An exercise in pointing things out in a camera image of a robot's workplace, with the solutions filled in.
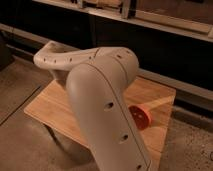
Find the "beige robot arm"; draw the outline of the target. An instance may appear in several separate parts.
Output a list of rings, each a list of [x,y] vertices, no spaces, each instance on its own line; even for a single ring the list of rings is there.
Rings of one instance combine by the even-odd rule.
[[[59,43],[50,41],[33,61],[65,88],[100,171],[154,171],[124,99],[139,70],[132,50],[97,47],[65,52]]]

